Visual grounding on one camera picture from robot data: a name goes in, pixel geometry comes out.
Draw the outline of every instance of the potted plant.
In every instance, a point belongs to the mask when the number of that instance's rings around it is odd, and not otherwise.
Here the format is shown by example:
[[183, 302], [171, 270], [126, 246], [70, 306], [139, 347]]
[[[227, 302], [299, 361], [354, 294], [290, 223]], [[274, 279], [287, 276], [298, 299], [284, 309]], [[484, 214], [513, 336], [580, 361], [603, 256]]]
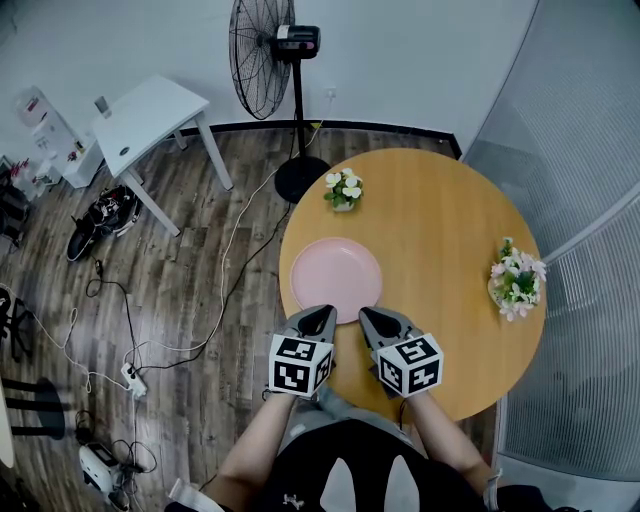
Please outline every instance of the potted plant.
[[540, 303], [540, 288], [547, 280], [546, 265], [530, 254], [513, 247], [513, 239], [504, 238], [500, 262], [491, 267], [489, 295], [512, 322], [518, 315], [526, 317]]
[[356, 176], [353, 169], [329, 173], [325, 181], [331, 192], [327, 192], [324, 198], [331, 201], [334, 212], [348, 212], [362, 198], [362, 178]]

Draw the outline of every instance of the white desk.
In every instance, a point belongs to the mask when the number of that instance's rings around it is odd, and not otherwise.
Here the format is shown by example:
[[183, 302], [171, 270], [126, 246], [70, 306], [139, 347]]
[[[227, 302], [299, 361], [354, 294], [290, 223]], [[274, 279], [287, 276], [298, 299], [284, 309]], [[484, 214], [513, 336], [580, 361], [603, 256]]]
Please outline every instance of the white desk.
[[193, 119], [222, 185], [231, 189], [233, 183], [202, 112], [208, 105], [197, 94], [155, 75], [115, 102], [109, 118], [99, 116], [93, 121], [93, 131], [111, 174], [119, 177], [173, 236], [180, 230], [144, 191], [132, 166], [171, 133], [184, 149], [179, 128]]

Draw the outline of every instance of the power strip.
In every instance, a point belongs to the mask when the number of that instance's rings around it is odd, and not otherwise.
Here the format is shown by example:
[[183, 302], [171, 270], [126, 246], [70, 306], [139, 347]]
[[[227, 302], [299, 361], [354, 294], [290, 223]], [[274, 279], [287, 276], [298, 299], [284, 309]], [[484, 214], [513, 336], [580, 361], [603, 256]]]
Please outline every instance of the power strip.
[[125, 363], [120, 371], [129, 384], [128, 391], [133, 393], [134, 398], [140, 398], [147, 394], [147, 385], [144, 383], [140, 375], [134, 373], [131, 363]]

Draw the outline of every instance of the baseboard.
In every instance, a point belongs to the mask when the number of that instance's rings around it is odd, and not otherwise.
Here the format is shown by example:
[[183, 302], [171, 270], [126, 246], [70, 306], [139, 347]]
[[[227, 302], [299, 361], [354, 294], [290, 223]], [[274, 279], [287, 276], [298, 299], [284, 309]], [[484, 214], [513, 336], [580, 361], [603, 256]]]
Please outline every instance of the baseboard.
[[[312, 124], [319, 123], [320, 119], [313, 120], [308, 119], [306, 123], [311, 128]], [[453, 133], [439, 132], [435, 130], [424, 130], [422, 128], [412, 128], [410, 126], [399, 126], [395, 124], [383, 124], [383, 123], [364, 123], [360, 121], [329, 121], [326, 120], [322, 124], [326, 128], [342, 128], [344, 130], [368, 130], [373, 132], [386, 132], [386, 133], [399, 133], [402, 135], [417, 135], [419, 137], [427, 137], [429, 139], [446, 140], [451, 145], [456, 159], [460, 159], [462, 151], [458, 145], [456, 136]], [[217, 124], [211, 126], [213, 133], [220, 132], [234, 132], [240, 130], [264, 130], [269, 128], [294, 128], [295, 124], [292, 119], [282, 119], [277, 121], [252, 121], [248, 123], [229, 123], [229, 124]], [[197, 135], [197, 128], [186, 128], [180, 130], [183, 135]]]

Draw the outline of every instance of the desk leg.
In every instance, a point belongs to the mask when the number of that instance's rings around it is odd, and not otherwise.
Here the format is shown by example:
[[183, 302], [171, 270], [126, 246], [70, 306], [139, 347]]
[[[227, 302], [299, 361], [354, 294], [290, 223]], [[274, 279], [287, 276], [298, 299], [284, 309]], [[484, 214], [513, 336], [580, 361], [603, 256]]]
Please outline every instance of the desk leg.
[[220, 151], [218, 151], [218, 146], [216, 145], [216, 141], [211, 134], [211, 129], [207, 124], [204, 113], [200, 112], [195, 117], [196, 124], [198, 125], [198, 131], [202, 136], [202, 141], [204, 142], [204, 147], [207, 148], [207, 152], [209, 153], [209, 157], [213, 162], [213, 166], [218, 173], [218, 177], [222, 182], [222, 186], [227, 190], [231, 190], [233, 188], [233, 183], [231, 182], [231, 177], [227, 172], [227, 167], [224, 165], [224, 160], [220, 156]]
[[178, 143], [178, 147], [182, 151], [187, 149], [187, 141], [184, 140], [184, 137], [182, 136], [182, 132], [180, 131], [179, 128], [175, 132], [173, 132], [173, 136], [176, 138], [176, 142]]
[[169, 230], [173, 236], [178, 236], [180, 234], [180, 230], [176, 227], [176, 225], [171, 222], [171, 219], [165, 215], [165, 213], [160, 209], [160, 207], [155, 203], [149, 194], [145, 192], [145, 190], [140, 186], [140, 184], [136, 181], [136, 179], [131, 175], [130, 171], [127, 169], [124, 171], [119, 178], [124, 181], [124, 183], [129, 187], [135, 195], [140, 198], [142, 204], [144, 204], [155, 217], [162, 222], [165, 228]]

